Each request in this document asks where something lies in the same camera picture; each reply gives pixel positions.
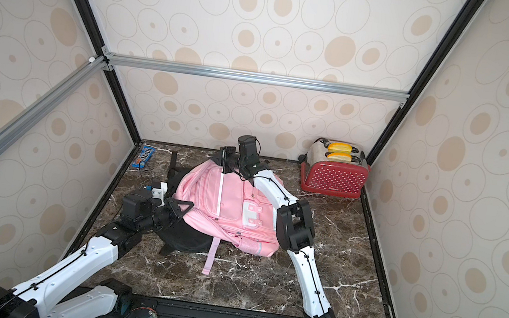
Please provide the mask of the pink backpack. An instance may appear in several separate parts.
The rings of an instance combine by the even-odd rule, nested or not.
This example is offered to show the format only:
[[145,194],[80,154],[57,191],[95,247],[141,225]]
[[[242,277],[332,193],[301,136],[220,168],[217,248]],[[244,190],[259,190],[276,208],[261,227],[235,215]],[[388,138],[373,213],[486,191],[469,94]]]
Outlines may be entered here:
[[184,221],[212,238],[204,275],[210,273],[222,241],[251,255],[270,257],[279,250],[274,227],[277,216],[271,202],[237,174],[224,174],[213,161],[183,176],[174,197],[194,204]]

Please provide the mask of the horizontal aluminium rail back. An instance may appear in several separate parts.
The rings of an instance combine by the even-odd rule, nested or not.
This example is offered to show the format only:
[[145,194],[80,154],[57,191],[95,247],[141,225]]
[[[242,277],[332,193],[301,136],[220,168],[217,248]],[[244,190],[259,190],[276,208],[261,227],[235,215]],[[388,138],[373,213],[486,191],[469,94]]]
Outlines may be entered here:
[[111,52],[107,47],[102,48],[102,51],[113,67],[136,67],[157,72],[179,73],[250,84],[262,84],[271,87],[290,87],[297,90],[326,92],[402,103],[405,103],[410,97],[407,92],[403,91],[125,55]]

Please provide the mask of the yellow toast slice front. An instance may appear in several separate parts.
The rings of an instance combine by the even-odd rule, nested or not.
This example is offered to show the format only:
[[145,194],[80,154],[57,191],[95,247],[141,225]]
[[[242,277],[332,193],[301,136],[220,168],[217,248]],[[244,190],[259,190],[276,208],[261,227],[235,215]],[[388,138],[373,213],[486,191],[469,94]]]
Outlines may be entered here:
[[327,152],[326,158],[329,161],[342,162],[342,163],[352,163],[354,160],[354,156],[348,153],[340,153],[340,152]]

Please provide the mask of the aluminium rail left wall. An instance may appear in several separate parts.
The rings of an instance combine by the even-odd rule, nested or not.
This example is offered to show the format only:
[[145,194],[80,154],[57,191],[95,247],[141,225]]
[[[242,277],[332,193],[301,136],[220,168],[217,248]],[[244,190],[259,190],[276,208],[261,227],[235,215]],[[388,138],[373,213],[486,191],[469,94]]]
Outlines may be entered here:
[[84,66],[72,72],[65,80],[51,88],[42,98],[5,124],[0,129],[0,156],[14,142],[21,139],[25,133],[60,105],[63,100],[67,99],[71,93],[84,84],[93,74],[102,70],[105,62],[106,58],[102,55],[90,59]]

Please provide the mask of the black backpack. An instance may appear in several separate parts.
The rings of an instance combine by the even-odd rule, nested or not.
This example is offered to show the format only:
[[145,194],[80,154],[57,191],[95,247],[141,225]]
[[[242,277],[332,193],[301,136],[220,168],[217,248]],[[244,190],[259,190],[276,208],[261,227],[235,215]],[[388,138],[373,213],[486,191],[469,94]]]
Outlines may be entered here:
[[[177,166],[178,152],[172,151],[171,161],[167,172],[166,197],[174,196],[183,177],[191,168]],[[164,245],[159,251],[161,256],[169,256],[174,251],[183,253],[207,252],[211,248],[213,237],[194,230],[184,220],[180,220],[168,229],[157,233]]]

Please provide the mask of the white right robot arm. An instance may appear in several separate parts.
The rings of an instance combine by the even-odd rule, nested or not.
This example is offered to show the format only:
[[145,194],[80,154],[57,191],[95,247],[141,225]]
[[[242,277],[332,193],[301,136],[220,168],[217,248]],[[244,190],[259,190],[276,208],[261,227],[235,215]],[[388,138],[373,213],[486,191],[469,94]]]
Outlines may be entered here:
[[234,146],[226,146],[216,160],[224,172],[253,184],[276,211],[277,240],[293,262],[306,318],[336,318],[317,270],[313,213],[308,202],[289,193],[257,154],[246,156],[237,153]]

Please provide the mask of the blue candy packet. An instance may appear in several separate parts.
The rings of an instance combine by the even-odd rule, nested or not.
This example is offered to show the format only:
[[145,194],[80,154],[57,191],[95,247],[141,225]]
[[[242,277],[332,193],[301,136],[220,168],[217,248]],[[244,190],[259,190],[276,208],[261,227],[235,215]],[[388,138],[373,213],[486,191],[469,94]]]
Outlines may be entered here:
[[152,156],[156,153],[156,148],[151,145],[142,145],[138,150],[138,154],[134,157],[131,168],[141,170],[146,168],[146,164],[151,160]]

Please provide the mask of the red polka dot toaster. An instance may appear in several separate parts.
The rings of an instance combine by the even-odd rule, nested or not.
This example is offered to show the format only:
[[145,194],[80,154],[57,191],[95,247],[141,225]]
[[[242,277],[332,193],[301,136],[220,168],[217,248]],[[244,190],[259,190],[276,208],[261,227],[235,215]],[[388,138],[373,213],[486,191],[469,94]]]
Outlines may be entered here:
[[307,192],[335,197],[359,199],[370,174],[370,165],[359,147],[354,147],[352,163],[329,161],[326,158],[327,138],[314,141],[305,154],[298,158],[301,172],[301,188]]

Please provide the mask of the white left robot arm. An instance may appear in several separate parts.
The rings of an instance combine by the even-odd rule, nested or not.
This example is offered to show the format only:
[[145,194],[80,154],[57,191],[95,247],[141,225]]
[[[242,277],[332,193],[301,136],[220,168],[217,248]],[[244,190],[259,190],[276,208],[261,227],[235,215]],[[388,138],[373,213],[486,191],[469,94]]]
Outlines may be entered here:
[[161,200],[147,191],[133,194],[121,215],[105,225],[77,252],[48,271],[7,289],[0,287],[0,318],[126,318],[128,286],[106,281],[74,298],[70,293],[92,275],[126,255],[146,234],[170,228],[193,207],[191,201]]

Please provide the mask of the yellow toast slice rear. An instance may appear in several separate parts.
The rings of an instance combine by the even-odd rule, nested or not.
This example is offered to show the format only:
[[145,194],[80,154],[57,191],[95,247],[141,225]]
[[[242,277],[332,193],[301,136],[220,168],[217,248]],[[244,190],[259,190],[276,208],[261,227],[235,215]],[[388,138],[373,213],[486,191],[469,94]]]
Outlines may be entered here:
[[329,152],[351,154],[354,152],[354,147],[346,143],[331,142],[328,144],[327,150]]

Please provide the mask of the yellow toast slice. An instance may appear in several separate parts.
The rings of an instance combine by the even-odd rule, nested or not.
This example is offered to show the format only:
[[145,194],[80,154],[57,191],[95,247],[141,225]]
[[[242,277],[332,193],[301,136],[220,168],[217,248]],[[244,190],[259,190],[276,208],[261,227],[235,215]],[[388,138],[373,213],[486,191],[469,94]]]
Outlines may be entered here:
[[354,156],[348,153],[340,153],[340,152],[327,152],[326,158],[329,161],[342,162],[342,163],[352,163],[354,160]]
[[354,152],[354,147],[346,143],[331,142],[328,144],[327,150],[329,152],[351,154]]

